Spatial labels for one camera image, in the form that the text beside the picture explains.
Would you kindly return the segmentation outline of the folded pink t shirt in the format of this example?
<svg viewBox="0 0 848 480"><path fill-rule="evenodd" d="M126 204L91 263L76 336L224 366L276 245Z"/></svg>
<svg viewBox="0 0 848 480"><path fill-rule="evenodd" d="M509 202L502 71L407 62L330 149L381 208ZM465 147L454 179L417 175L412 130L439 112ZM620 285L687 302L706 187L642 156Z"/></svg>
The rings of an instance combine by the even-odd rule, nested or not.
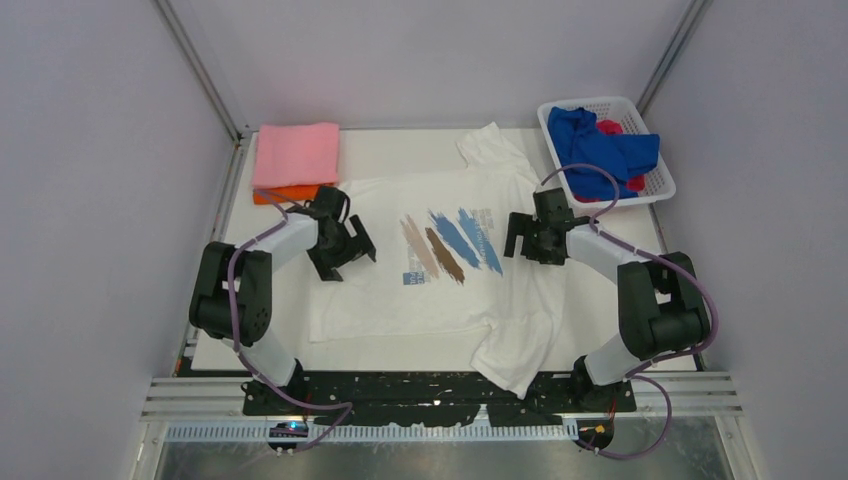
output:
<svg viewBox="0 0 848 480"><path fill-rule="evenodd" d="M338 181L340 126L264 124L258 131L252 185L279 188Z"/></svg>

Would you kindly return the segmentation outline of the folded orange t shirt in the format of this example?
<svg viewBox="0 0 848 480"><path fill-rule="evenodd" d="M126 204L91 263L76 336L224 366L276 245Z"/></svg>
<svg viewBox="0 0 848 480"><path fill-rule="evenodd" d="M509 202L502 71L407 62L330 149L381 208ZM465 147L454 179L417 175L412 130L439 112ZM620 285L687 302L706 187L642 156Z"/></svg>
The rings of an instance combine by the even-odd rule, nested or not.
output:
<svg viewBox="0 0 848 480"><path fill-rule="evenodd" d="M272 203L286 203L295 201L313 200L320 187L335 187L334 183L292 185L284 187L259 187L253 185L252 200L256 205L270 205Z"/></svg>

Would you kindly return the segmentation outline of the red t shirt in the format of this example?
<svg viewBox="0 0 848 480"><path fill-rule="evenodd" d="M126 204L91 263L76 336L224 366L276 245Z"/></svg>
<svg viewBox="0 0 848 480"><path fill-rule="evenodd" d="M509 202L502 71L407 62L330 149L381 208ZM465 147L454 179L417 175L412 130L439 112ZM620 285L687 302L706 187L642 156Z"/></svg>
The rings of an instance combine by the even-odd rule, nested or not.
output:
<svg viewBox="0 0 848 480"><path fill-rule="evenodd" d="M595 165L618 185L620 199L636 198L646 185L645 175L657 164L659 137L625 134L612 120L602 120L576 140L572 153L577 163ZM583 202L612 200L612 183L599 172L578 168L566 173L574 196Z"/></svg>

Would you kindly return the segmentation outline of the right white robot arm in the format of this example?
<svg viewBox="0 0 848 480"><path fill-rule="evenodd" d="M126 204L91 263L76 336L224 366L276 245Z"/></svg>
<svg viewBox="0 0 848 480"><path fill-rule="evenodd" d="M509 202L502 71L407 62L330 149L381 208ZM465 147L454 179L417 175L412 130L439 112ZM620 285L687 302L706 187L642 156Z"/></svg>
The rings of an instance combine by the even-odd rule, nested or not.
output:
<svg viewBox="0 0 848 480"><path fill-rule="evenodd" d="M658 255L615 238L596 218L576 216L560 189L537 192L533 202L532 214L510 213L505 256L556 266L575 260L617 289L617 334L574 362L570 392L577 406L611 407L650 363L711 339L709 307L689 256Z"/></svg>

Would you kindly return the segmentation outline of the white printed t shirt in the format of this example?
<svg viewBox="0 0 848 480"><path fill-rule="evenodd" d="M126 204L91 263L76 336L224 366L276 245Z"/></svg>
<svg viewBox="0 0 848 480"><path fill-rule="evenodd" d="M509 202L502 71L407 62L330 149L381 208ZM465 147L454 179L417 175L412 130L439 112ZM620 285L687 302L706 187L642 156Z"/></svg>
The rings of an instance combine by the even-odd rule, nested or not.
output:
<svg viewBox="0 0 848 480"><path fill-rule="evenodd" d="M458 140L459 170L342 185L376 248L310 294L309 338L488 333L470 366L524 397L556 340L562 269L504 254L508 220L532 213L539 177L496 124Z"/></svg>

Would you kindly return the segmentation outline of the blue t shirt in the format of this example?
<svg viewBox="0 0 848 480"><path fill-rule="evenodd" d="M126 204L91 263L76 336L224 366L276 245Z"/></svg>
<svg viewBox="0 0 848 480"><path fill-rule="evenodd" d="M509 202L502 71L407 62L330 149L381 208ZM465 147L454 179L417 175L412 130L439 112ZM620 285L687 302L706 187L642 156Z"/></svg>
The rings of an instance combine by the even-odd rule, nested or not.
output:
<svg viewBox="0 0 848 480"><path fill-rule="evenodd" d="M583 202L636 198L641 187L634 182L658 165L657 134L608 134L597 115L585 108L551 109L547 128L567 183Z"/></svg>

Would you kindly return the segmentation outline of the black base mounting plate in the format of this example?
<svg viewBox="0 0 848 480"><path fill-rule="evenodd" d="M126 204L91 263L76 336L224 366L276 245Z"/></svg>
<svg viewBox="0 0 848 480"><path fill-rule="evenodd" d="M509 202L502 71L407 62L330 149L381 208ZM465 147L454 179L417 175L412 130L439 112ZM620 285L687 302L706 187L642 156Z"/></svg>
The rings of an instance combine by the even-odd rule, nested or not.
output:
<svg viewBox="0 0 848 480"><path fill-rule="evenodd" d="M591 387L568 372L542 372L523 398L473 372L307 371L284 387L284 400L257 380L242 383L246 416L292 416L329 426L466 426L486 414L495 427L548 426L565 414L591 418L633 413L628 383Z"/></svg>

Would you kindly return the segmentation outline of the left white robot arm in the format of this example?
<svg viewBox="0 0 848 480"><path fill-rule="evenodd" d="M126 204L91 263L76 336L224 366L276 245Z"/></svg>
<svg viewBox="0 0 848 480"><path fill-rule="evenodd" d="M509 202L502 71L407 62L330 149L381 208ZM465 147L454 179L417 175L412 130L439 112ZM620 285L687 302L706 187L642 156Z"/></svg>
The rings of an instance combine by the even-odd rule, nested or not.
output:
<svg viewBox="0 0 848 480"><path fill-rule="evenodd" d="M280 221L240 245L213 241L203 250L189 306L190 324L227 345L251 376L268 390L280 412L317 410L306 402L305 385L295 380L301 363L269 331L273 275L306 255L320 280L340 282L340 268L376 247L351 199L336 187L321 186L303 204L267 190L259 196L280 213Z"/></svg>

